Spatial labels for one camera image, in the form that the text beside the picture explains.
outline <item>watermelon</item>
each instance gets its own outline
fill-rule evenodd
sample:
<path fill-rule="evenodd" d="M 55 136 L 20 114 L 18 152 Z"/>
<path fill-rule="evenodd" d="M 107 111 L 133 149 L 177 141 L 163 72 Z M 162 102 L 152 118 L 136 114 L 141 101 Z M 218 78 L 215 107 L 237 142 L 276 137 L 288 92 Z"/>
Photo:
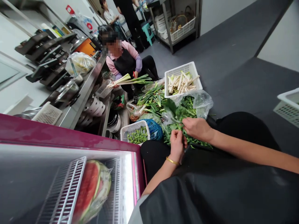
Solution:
<path fill-rule="evenodd" d="M 99 189 L 100 164 L 98 161 L 89 160 L 86 162 L 79 194 L 74 209 L 74 223 L 81 220 L 93 201 Z"/>
<path fill-rule="evenodd" d="M 90 205 L 88 211 L 85 216 L 80 220 L 80 224 L 88 223 L 91 219 L 97 216 L 99 211 L 102 209 L 104 202 L 107 199 L 110 186 L 111 186 L 111 175 L 110 170 L 104 166 L 101 162 L 100 164 L 100 184 L 98 188 L 98 192 L 96 193 L 96 197 Z"/>

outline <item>gold bracelet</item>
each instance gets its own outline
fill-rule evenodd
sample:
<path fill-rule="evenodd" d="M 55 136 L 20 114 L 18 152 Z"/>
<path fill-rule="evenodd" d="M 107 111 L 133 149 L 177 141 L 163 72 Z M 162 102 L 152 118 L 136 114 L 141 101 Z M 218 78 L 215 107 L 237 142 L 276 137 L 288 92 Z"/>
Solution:
<path fill-rule="evenodd" d="M 175 161 L 169 159 L 168 156 L 166 157 L 166 159 L 167 159 L 169 162 L 171 162 L 171 163 L 173 163 L 173 164 L 175 164 L 175 165 L 177 165 L 177 166 L 181 165 L 180 163 L 175 162 Z"/>

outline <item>orange appliance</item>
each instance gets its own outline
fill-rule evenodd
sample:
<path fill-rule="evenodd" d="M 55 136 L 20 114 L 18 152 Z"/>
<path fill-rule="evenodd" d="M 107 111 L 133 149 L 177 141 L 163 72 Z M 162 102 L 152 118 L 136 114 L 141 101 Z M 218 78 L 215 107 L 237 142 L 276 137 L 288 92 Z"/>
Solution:
<path fill-rule="evenodd" d="M 83 52 L 92 57 L 96 53 L 95 48 L 96 46 L 93 44 L 90 38 L 82 37 L 72 45 L 70 53 Z"/>

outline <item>blue plastic bag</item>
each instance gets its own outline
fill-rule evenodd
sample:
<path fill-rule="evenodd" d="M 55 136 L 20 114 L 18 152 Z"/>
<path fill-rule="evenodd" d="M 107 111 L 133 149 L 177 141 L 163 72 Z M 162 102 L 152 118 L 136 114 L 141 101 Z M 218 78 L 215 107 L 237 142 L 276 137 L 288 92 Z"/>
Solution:
<path fill-rule="evenodd" d="M 144 120 L 148 127 L 149 127 L 149 133 L 150 133 L 150 139 L 151 140 L 161 140 L 163 139 L 163 130 L 160 125 L 157 124 L 153 119 L 142 119 Z"/>

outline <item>hand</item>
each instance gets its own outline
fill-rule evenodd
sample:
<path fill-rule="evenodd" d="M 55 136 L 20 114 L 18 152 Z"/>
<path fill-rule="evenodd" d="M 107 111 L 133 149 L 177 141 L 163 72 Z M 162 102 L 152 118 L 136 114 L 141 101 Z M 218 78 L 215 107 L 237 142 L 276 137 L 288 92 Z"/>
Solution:
<path fill-rule="evenodd" d="M 119 85 L 115 85 L 115 86 L 113 86 L 113 89 L 116 89 L 118 87 L 119 87 Z"/>
<path fill-rule="evenodd" d="M 215 130 L 203 118 L 185 118 L 183 124 L 187 134 L 193 138 L 207 143 L 214 138 Z"/>
<path fill-rule="evenodd" d="M 139 74 L 139 73 L 135 71 L 135 72 L 133 73 L 133 76 L 134 76 L 135 78 L 138 78 L 138 74 Z"/>
<path fill-rule="evenodd" d="M 172 130 L 170 136 L 170 145 L 171 150 L 168 158 L 180 163 L 184 154 L 184 147 L 187 148 L 187 139 L 183 135 L 182 131 Z"/>

